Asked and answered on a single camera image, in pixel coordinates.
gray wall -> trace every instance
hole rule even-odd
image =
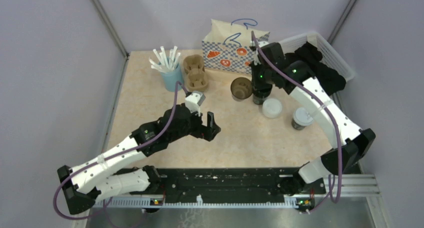
[[[258,21],[273,41],[315,30],[327,38],[349,0],[100,0],[128,51],[198,49],[211,19]]]
[[[0,0],[0,227],[70,227],[56,169],[100,152],[123,62],[90,0]]]
[[[377,139],[363,159],[395,227],[423,227],[423,0],[359,0],[334,47],[357,76],[347,113]]]

round white lid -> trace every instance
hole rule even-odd
[[[278,99],[268,98],[263,102],[262,113],[268,118],[277,118],[283,111],[283,104]]]
[[[293,119],[297,124],[304,127],[307,127],[310,124],[314,123],[314,119],[304,107],[300,107],[294,111]]]

checkered paper bag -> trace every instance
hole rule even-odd
[[[234,23],[237,21],[245,22],[244,25],[239,25]],[[257,24],[253,19],[237,19],[231,23],[212,19],[212,28],[201,41],[204,66],[221,71],[251,74],[249,64],[255,54],[249,48],[252,31],[258,41],[268,41],[270,36],[269,31],[256,30],[248,26]]]

light blue container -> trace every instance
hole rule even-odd
[[[175,92],[175,82],[179,81],[184,85],[183,73],[181,73],[181,65],[177,64],[175,70],[163,73],[160,72],[163,82],[165,83],[165,88],[170,92]]]

black cloth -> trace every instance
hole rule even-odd
[[[315,73],[316,78],[321,84],[327,95],[332,95],[335,92],[341,91],[346,86],[346,80],[335,69],[332,69],[321,63],[323,54],[309,42],[306,42],[294,53],[286,53],[285,58],[290,64],[296,61],[303,61],[309,65]]]

